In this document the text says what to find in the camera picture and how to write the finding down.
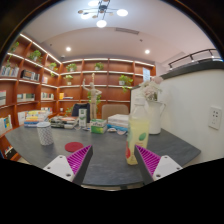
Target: plastic bottle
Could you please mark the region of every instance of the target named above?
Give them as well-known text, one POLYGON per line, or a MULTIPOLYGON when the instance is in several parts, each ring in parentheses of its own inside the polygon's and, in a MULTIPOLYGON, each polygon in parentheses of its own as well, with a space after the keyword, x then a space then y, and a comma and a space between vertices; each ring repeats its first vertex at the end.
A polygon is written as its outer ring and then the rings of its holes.
POLYGON ((149 137, 149 115, 145 109, 145 98, 135 98, 135 108, 129 116, 128 137, 126 142, 126 159, 129 165, 138 164, 135 155, 135 145, 147 147, 149 137))

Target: lamp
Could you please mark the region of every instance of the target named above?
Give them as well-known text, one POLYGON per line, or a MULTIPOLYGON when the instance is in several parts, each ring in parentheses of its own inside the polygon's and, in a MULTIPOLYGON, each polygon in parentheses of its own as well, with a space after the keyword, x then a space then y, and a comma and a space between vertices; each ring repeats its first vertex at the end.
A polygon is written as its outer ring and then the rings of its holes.
POLYGON ((93 19, 98 18, 99 14, 103 14, 103 18, 102 20, 99 20, 96 25, 99 28, 103 28, 107 25, 107 22, 104 20, 105 14, 109 13, 110 16, 113 16, 114 13, 111 12, 110 10, 116 10, 117 11, 117 15, 119 16, 127 16, 128 15, 128 11, 125 9, 111 9, 109 8, 109 4, 110 4, 110 0, 101 0, 101 1, 90 1, 88 3, 89 6, 92 7, 96 7, 96 8, 90 8, 90 9, 81 9, 78 11, 79 14, 81 14, 81 18, 82 19, 88 19, 90 18, 90 14, 94 14, 92 16, 93 19))

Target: ceiling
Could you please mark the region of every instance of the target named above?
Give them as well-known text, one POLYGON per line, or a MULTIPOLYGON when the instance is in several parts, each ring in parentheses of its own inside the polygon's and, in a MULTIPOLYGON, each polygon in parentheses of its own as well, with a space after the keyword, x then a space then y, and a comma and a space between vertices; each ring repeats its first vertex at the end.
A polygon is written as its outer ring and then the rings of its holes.
POLYGON ((81 19, 78 10, 91 8, 90 0, 65 0, 44 11, 23 30, 61 61, 116 57, 143 62, 168 63, 176 57, 215 48, 187 16, 160 0, 111 0, 109 8, 126 9, 128 15, 81 19), (139 31, 138 35, 115 31, 116 27, 139 31))

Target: white wall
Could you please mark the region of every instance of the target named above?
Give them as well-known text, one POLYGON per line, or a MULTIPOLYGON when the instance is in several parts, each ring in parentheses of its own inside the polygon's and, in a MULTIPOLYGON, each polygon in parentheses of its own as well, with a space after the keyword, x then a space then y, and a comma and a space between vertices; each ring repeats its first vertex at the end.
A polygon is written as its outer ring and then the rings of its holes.
POLYGON ((224 157, 224 70, 206 70, 164 80, 167 102, 161 127, 201 150, 192 165, 224 157), (210 106, 222 109, 219 130, 208 126, 210 106))

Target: gray table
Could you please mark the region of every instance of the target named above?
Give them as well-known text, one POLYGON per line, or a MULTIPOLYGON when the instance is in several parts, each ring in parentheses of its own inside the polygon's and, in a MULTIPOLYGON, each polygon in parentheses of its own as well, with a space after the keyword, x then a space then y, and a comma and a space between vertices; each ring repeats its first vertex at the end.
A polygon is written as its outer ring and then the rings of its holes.
MULTIPOLYGON (((15 150, 29 163, 45 167, 58 155, 71 153, 64 149, 69 142, 81 142, 93 146, 83 184, 93 186, 127 186, 142 183, 138 165, 130 166, 125 158, 126 135, 117 133, 95 134, 89 131, 52 128, 54 144, 42 146, 37 129, 19 127, 6 134, 15 150)), ((194 159, 200 150, 162 129, 158 135, 149 135, 149 150, 163 156, 168 155, 180 166, 194 159)))

